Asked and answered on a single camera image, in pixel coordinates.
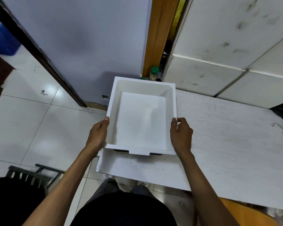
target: hand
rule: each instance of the hand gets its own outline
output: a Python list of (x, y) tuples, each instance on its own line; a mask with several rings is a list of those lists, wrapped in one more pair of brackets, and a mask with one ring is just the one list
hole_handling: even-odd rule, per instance
[(193, 129), (190, 128), (185, 118), (172, 119), (170, 134), (171, 143), (180, 159), (191, 154)]
[(89, 132), (85, 149), (88, 149), (93, 154), (96, 153), (97, 155), (106, 140), (109, 122), (109, 117), (105, 117), (104, 120), (93, 125), (92, 129)]

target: gray pants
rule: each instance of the gray pants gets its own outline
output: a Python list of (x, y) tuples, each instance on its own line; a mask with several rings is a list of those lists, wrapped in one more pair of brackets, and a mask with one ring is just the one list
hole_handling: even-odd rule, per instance
[[(119, 188), (115, 180), (108, 178), (99, 186), (99, 188), (94, 192), (94, 194), (86, 202), (86, 204), (88, 204), (95, 198), (98, 198), (104, 194), (109, 194), (109, 193), (114, 193), (114, 192), (123, 192), (123, 191)], [(146, 195), (146, 196), (155, 198), (153, 194), (150, 192), (150, 190), (146, 186), (143, 186), (143, 185), (134, 186), (132, 190), (130, 191), (130, 193)]]

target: white plastic tray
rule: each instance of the white plastic tray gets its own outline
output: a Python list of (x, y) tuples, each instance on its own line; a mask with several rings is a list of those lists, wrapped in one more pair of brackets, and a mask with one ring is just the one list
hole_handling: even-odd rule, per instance
[(170, 126), (177, 117), (174, 83), (115, 77), (105, 148), (130, 154), (176, 155)]

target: orange chair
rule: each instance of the orange chair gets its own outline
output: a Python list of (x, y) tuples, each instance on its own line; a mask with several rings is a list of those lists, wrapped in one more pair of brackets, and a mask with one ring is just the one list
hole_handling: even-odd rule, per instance
[(252, 209), (239, 202), (220, 198), (223, 204), (238, 221), (240, 226), (278, 226), (277, 221), (271, 216)]

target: white tile floor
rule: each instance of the white tile floor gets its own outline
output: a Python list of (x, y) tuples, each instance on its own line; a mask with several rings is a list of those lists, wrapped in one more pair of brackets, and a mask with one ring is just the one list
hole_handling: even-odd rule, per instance
[[(4, 83), (0, 97), (0, 177), (6, 175), (10, 165), (35, 171), (39, 163), (67, 170), (84, 147), (89, 130), (105, 117), (106, 111), (80, 107), (23, 46), (15, 56), (1, 57), (16, 70)], [(98, 157), (85, 172), (65, 225), (70, 225), (100, 186), (97, 162)], [(120, 177), (116, 181), (126, 192), (137, 182)], [(178, 225), (191, 224), (191, 198), (181, 190), (156, 184), (150, 184), (149, 189), (169, 207)]]

